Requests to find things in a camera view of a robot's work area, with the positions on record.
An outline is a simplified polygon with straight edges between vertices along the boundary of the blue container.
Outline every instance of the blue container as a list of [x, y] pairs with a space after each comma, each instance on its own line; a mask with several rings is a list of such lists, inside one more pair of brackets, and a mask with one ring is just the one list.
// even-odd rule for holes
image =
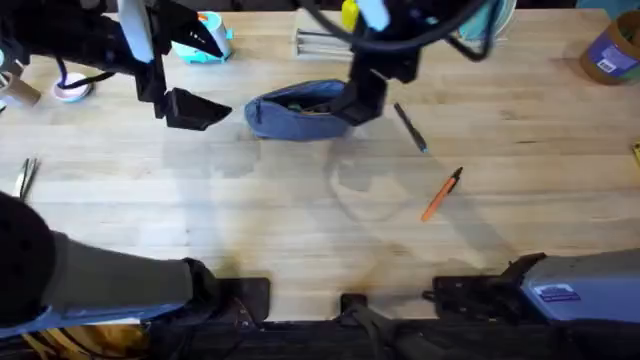
[[640, 9], [640, 0], [578, 0], [576, 7], [605, 9], [609, 17], [615, 19], [623, 12]]

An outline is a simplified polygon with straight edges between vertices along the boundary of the pen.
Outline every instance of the pen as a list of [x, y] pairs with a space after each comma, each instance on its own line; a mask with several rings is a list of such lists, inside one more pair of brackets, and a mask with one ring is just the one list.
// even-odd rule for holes
[[413, 138], [413, 142], [416, 144], [418, 149], [423, 153], [426, 153], [427, 151], [429, 151], [429, 149], [427, 148], [427, 142], [424, 141], [424, 138], [422, 137], [418, 129], [416, 129], [413, 126], [413, 124], [411, 123], [411, 120], [409, 119], [407, 114], [404, 112], [400, 104], [395, 103], [393, 105], [393, 108], [396, 109], [398, 116], [400, 116], [400, 119], [402, 119], [404, 126], [409, 131], [409, 134], [411, 134], [411, 137]]
[[445, 196], [447, 196], [451, 192], [451, 190], [453, 190], [453, 188], [456, 186], [458, 181], [460, 181], [460, 174], [462, 174], [462, 167], [459, 167], [458, 170], [456, 170], [451, 175], [451, 177], [447, 179], [447, 182], [444, 183], [444, 186], [442, 187], [442, 189], [440, 189], [438, 194], [436, 194], [436, 197], [434, 197], [433, 200], [431, 200], [431, 203], [427, 207], [427, 210], [425, 210], [424, 214], [422, 214], [423, 222], [429, 220], [429, 218], [436, 212], [436, 210], [438, 209], [438, 206], [440, 206]]

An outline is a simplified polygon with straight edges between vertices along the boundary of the blue label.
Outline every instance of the blue label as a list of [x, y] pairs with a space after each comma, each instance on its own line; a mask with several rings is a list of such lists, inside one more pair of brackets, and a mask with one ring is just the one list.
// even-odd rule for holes
[[638, 61], [622, 52], [606, 32], [591, 44], [588, 55], [600, 70], [613, 77], [621, 77], [638, 66]]
[[536, 286], [533, 290], [544, 302], [580, 301], [580, 295], [568, 284]]

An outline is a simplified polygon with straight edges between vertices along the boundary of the black strap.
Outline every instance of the black strap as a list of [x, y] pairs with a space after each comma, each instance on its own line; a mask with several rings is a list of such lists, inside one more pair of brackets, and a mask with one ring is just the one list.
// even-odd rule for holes
[[112, 73], [112, 72], [103, 72], [102, 74], [97, 75], [97, 76], [88, 77], [86, 79], [78, 80], [78, 81], [73, 82], [71, 84], [66, 84], [66, 82], [67, 82], [67, 67], [64, 65], [64, 61], [62, 61], [62, 58], [60, 56], [56, 56], [56, 62], [58, 63], [58, 68], [60, 69], [60, 75], [61, 75], [61, 79], [60, 79], [60, 82], [58, 83], [58, 87], [60, 89], [62, 89], [62, 90], [70, 90], [70, 89], [79, 88], [80, 86], [85, 86], [85, 85], [88, 85], [88, 84], [92, 84], [92, 83], [100, 82], [100, 81], [103, 81], [103, 80], [107, 80], [108, 78], [110, 78], [113, 75], [115, 75], [115, 73]]

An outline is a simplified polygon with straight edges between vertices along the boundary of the cable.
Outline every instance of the cable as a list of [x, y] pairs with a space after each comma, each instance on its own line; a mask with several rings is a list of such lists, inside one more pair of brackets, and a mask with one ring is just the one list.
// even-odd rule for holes
[[60, 69], [60, 82], [58, 83], [58, 87], [62, 90], [70, 90], [70, 89], [79, 88], [80, 86], [97, 83], [100, 81], [107, 80], [108, 78], [115, 75], [115, 73], [112, 73], [112, 72], [103, 72], [102, 74], [97, 76], [88, 77], [88, 78], [73, 82], [71, 84], [66, 84], [67, 74], [68, 74], [67, 67], [64, 65], [64, 61], [62, 61], [62, 58], [60, 56], [56, 55], [55, 59], [56, 59], [56, 63], [58, 63], [58, 68]]
[[441, 40], [448, 36], [451, 32], [459, 28], [464, 22], [471, 18], [480, 8], [490, 1], [498, 0], [472, 0], [468, 3], [456, 16], [451, 20], [442, 23], [433, 31], [428, 31], [413, 39], [402, 41], [374, 41], [344, 31], [342, 28], [334, 24], [322, 14], [320, 9], [314, 4], [313, 0], [299, 0], [300, 4], [309, 12], [309, 14], [324, 27], [329, 33], [336, 38], [351, 44], [356, 48], [376, 52], [396, 52], [408, 51], [418, 47], [429, 45], [433, 42]]

